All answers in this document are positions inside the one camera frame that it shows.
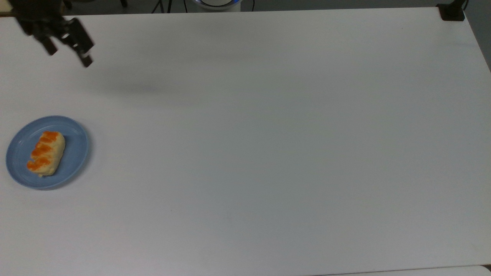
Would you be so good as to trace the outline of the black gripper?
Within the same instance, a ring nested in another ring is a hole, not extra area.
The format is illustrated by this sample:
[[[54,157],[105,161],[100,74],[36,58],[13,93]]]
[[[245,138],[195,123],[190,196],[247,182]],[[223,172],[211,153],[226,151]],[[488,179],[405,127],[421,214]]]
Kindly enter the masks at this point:
[[[94,42],[78,18],[65,19],[62,9],[65,0],[8,0],[11,12],[21,29],[42,45],[49,56],[58,49],[51,37],[70,47],[78,56],[82,66],[93,63],[91,49]]]

